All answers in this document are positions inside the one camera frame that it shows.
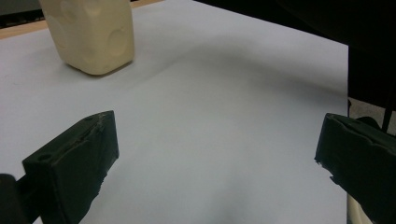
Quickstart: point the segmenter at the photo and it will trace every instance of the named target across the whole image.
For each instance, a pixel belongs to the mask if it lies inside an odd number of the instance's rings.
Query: dimpled container
[[[103,75],[134,59],[129,0],[40,0],[40,5],[66,63]]]

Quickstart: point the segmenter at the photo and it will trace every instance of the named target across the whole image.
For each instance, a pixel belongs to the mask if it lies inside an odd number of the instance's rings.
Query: screw hole
[[[45,161],[45,160],[47,160],[49,158],[50,158],[50,154],[44,154],[44,155],[41,155],[40,157],[38,157],[38,160],[39,161]]]

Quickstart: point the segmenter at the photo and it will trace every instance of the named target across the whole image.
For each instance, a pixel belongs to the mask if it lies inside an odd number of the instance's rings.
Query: white tabletop
[[[114,110],[120,158],[82,223],[346,222],[314,157],[324,115],[347,113],[347,46],[186,0],[133,15],[135,61],[105,77],[48,30],[0,41],[2,173]]]

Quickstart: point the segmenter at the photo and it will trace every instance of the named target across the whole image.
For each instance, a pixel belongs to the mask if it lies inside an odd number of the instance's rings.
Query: beige object
[[[361,209],[361,205],[350,195],[347,196],[347,210],[352,224],[373,224]]]
[[[109,73],[134,58],[128,0],[40,0],[62,60],[91,75]]]

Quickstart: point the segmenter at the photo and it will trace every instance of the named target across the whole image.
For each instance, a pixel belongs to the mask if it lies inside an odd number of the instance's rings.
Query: white table
[[[314,156],[325,113],[347,113],[347,46],[192,1],[133,14],[135,61],[105,77],[48,30],[0,41],[2,173],[114,110],[120,158],[82,223],[346,222]]]

